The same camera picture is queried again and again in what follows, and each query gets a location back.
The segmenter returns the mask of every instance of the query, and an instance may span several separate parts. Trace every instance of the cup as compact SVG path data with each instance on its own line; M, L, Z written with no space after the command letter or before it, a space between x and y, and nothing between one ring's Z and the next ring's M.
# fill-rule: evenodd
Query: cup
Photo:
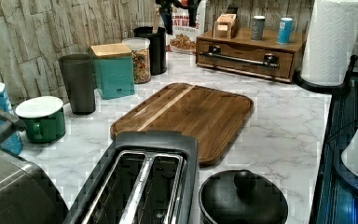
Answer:
M290 34L292 33L292 18L281 18L279 25L278 33L278 43L279 44L288 44L290 39Z
M63 101L53 96L22 102L16 114L25 122L26 135L32 143L48 143L65 135Z
M61 57L59 64L72 113L86 115L94 112L91 57L87 54L69 54Z
M265 16L255 16L252 24L252 40L262 40L264 32Z

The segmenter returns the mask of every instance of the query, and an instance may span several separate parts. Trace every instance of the glass jar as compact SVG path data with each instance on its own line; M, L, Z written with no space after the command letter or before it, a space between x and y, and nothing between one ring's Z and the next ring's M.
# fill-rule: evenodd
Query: glass jar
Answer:
M150 74L150 40L141 37L123 40L132 51L133 81L135 84L146 83L151 80Z

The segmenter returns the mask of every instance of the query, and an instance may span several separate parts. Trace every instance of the dark gray canister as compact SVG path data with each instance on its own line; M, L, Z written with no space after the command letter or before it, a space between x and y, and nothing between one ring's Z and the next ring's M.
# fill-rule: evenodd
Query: dark gray canister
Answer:
M60 69L72 113L90 114L95 111L94 78L88 54L69 54L59 59Z
M167 71L165 29L158 28L156 34L153 34L153 27L138 27L134 30L135 37L143 37L150 40L150 73L152 76L159 75Z
M254 16L252 21L252 38L253 40L262 40L264 31L265 16Z

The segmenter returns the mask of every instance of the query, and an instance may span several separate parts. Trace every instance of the black pot lid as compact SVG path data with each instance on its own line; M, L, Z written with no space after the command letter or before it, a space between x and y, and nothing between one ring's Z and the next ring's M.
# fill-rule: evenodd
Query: black pot lid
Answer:
M283 224L288 214L281 191L248 170L209 177L200 188L200 209L209 223L217 224Z

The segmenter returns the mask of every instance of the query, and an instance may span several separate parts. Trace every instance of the marble countertop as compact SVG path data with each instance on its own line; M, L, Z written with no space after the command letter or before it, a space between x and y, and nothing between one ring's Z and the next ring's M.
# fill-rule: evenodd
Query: marble countertop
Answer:
M286 223L308 223L331 97L296 84L197 67L193 55L167 53L167 65L166 73L135 85L132 96L102 100L96 92L97 109L90 115L74 115L69 104L65 105L65 136L52 144L37 145L22 133L20 156L42 167L71 207L112 143L112 123L153 93L174 82L234 92L250 97L255 110L225 157L215 166L200 168L190 223L200 222L198 187L209 176L231 169L248 169L273 182L289 205Z

